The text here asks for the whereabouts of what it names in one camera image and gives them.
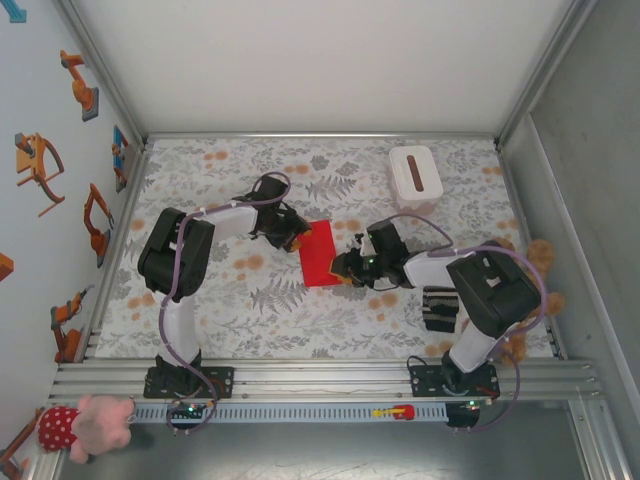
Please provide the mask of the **red cloth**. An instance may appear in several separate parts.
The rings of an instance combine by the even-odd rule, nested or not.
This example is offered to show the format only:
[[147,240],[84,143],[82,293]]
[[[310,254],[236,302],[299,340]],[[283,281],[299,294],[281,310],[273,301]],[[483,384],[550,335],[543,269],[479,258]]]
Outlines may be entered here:
[[299,235],[298,241],[304,285],[307,288],[339,285],[341,281],[330,272],[336,257],[330,221],[312,222],[311,230]]

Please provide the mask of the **floral patterned tablecloth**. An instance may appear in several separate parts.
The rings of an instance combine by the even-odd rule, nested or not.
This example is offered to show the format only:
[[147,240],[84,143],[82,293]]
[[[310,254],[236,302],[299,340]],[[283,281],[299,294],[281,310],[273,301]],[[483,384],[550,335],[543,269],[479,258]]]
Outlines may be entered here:
[[[514,207],[488,140],[430,140],[444,187],[434,206],[400,214],[389,166],[395,139],[175,139],[154,143],[133,211],[123,258],[102,322],[96,355],[152,358],[161,341],[161,298],[137,263],[164,208],[213,208],[247,193],[260,175],[285,173],[288,203],[308,221],[331,224],[338,251],[372,223],[391,218],[412,251],[451,237],[459,247],[494,238],[524,250]],[[215,244],[195,305],[206,358],[437,357],[455,341],[431,332],[418,290],[308,287],[299,257],[263,238]]]

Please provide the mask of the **thin aluminium cross bar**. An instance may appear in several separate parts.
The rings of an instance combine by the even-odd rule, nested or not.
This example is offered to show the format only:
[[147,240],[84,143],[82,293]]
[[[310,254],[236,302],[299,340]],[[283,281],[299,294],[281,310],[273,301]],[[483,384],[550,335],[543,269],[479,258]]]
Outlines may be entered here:
[[148,141],[173,139],[424,139],[424,140],[493,140],[484,132],[153,132]]

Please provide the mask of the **white tissue box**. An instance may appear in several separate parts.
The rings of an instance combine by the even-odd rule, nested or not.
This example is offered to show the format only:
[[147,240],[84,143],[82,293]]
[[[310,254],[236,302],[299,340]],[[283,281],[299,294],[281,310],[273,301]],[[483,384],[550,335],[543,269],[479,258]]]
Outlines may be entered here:
[[391,189],[399,209],[430,215],[444,193],[432,151],[424,145],[394,147],[389,152]]

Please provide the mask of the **red yellow tool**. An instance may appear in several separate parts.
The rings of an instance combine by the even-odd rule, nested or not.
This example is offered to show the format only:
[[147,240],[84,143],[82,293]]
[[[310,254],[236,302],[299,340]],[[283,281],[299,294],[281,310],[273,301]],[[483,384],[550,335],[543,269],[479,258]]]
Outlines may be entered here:
[[411,421],[415,419],[416,413],[413,405],[395,405],[389,408],[377,408],[371,411],[374,418],[384,418],[393,420]]

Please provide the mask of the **brown teddy bear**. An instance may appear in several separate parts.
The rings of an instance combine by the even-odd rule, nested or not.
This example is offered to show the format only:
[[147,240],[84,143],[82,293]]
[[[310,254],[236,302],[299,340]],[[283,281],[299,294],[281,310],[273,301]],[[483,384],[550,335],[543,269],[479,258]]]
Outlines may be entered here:
[[[539,272],[541,278],[546,280],[555,261],[553,245],[547,240],[535,239],[528,246],[526,257]],[[546,314],[556,315],[560,313],[565,308],[565,304],[566,301],[562,294],[548,292]],[[524,321],[519,322],[510,331],[507,340],[502,345],[502,352],[499,356],[502,364],[513,367],[514,361],[519,363],[525,359],[527,353],[526,334],[514,335],[513,332],[531,324],[537,317],[539,310],[540,308],[533,310]]]

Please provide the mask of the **orange grey gripper sticker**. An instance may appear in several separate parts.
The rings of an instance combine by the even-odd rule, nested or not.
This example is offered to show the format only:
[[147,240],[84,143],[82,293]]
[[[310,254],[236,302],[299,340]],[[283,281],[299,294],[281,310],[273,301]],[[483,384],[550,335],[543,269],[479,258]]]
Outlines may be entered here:
[[[17,149],[16,172],[29,173],[27,177],[17,182],[17,186],[20,187],[30,181],[33,181],[51,201],[51,204],[38,214],[38,217],[41,218],[65,200],[64,196],[56,195],[49,186],[49,182],[52,179],[65,172],[64,164],[54,145],[39,133],[31,135],[17,133],[14,140],[15,147]],[[46,154],[49,154],[53,158],[57,167],[57,170],[51,175],[46,173]]]

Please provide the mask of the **pink plush pig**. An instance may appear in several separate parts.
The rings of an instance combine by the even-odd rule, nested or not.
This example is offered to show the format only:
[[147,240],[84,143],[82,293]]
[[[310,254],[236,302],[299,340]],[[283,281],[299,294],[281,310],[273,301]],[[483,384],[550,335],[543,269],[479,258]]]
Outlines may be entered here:
[[44,452],[68,450],[73,462],[85,464],[130,443],[134,411],[132,398],[85,395],[76,407],[46,409],[36,424],[36,440]]

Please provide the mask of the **wide aluminium mounting rail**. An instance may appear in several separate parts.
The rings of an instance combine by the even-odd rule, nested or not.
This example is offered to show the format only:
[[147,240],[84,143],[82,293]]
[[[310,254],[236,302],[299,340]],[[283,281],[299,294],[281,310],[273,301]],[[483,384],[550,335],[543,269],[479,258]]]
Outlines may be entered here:
[[[235,403],[390,402],[412,397],[406,362],[398,359],[205,359],[207,367],[231,366]],[[124,395],[140,400],[148,359],[93,358],[58,368],[51,402],[73,402],[86,394]],[[586,361],[534,358],[516,374],[496,367],[500,398],[516,390],[525,401],[600,400],[604,389],[594,366]]]

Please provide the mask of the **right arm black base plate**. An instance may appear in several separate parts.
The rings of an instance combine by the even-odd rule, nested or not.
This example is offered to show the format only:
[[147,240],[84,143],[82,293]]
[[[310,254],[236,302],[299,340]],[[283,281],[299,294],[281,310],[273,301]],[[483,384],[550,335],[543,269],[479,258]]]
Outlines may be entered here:
[[500,386],[496,368],[484,364],[471,373],[441,365],[414,365],[409,368],[414,397],[498,398]]

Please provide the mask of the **aluminium side rail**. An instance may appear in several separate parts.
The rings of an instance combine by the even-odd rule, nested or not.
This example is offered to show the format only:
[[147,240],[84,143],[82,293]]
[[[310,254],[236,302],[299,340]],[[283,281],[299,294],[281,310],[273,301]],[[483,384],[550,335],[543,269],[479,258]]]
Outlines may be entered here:
[[115,236],[109,247],[92,315],[84,327],[84,331],[76,351],[76,356],[74,358],[75,363],[82,363],[88,357],[87,351],[90,346],[93,345],[91,338],[95,335],[100,336],[101,327],[110,301],[111,290],[115,284],[120,261],[123,257],[130,222],[132,220],[135,204],[140,192],[141,183],[144,178],[147,161],[147,147],[142,145],[134,158],[131,171],[132,179],[129,181],[128,187],[126,188],[127,194],[123,204],[123,210],[116,224]]
[[[497,154],[500,162],[500,167],[502,170],[502,175],[505,179],[505,185],[508,190],[509,198],[513,204],[513,209],[514,209],[515,218],[513,221],[510,221],[510,225],[513,229],[517,228],[518,231],[520,232],[520,238],[522,243],[521,251],[525,254],[525,257],[526,257],[527,248],[530,245],[530,243],[535,239],[531,239],[525,214],[523,213],[521,202],[519,200],[518,193],[516,191],[512,174],[509,170],[509,167],[507,166],[507,162],[503,158],[502,151],[501,152],[497,151]],[[543,286],[546,288],[547,293],[552,292],[549,290],[549,287],[546,285],[546,280],[543,280]],[[546,308],[545,308],[544,317],[537,323],[536,327],[524,332],[526,334],[527,352],[528,352],[528,347],[531,345],[533,346],[542,345],[542,346],[549,347],[552,350],[554,356],[562,356],[562,353],[560,352],[560,347],[558,346],[558,343],[557,343],[556,335],[554,334],[553,327],[551,324],[551,321],[553,320],[554,316],[555,315],[547,315]],[[513,333],[513,334],[514,335],[522,334],[520,330],[521,329],[516,330],[516,333]]]

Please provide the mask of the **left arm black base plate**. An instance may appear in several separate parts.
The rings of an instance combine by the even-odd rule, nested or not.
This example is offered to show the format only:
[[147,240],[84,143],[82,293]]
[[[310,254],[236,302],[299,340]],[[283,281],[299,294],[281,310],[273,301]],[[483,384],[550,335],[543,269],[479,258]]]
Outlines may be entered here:
[[[151,367],[145,376],[143,397],[147,399],[212,398],[207,384],[198,375],[184,368],[173,371]],[[203,367],[201,373],[214,387],[218,399],[230,398],[234,383],[232,367]]]

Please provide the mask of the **blue orange wall sticker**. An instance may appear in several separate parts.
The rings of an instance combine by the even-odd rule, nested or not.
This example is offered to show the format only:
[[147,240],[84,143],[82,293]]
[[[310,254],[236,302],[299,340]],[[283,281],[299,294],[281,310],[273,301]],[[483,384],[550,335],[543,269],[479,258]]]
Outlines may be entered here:
[[111,152],[115,174],[115,189],[117,193],[120,193],[127,187],[131,162],[127,159],[129,142],[117,125],[113,127]]

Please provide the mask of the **aluminium frame post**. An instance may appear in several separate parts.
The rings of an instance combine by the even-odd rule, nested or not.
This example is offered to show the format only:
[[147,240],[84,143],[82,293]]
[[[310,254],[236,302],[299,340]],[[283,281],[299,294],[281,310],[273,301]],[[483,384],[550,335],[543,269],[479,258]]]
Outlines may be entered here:
[[556,30],[537,61],[533,73],[525,82],[513,108],[494,136],[494,146],[501,152],[513,136],[519,123],[529,113],[553,77],[569,48],[591,16],[600,0],[571,0]]
[[118,84],[100,42],[85,15],[76,4],[76,0],[50,1],[80,50],[81,56],[94,72],[96,80],[104,88],[114,110],[128,129],[129,139],[133,140],[140,150],[143,150],[148,134],[144,131],[141,121]]

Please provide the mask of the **orange grey wall sticker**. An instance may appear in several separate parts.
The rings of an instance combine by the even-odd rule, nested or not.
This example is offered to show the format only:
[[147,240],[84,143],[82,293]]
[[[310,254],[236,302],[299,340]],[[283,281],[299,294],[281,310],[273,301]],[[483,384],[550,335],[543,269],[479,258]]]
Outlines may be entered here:
[[28,466],[28,461],[19,462],[15,454],[33,434],[38,420],[45,411],[44,407],[35,410],[33,418],[24,426],[5,449],[0,449],[0,475],[6,480],[22,480],[22,476]]

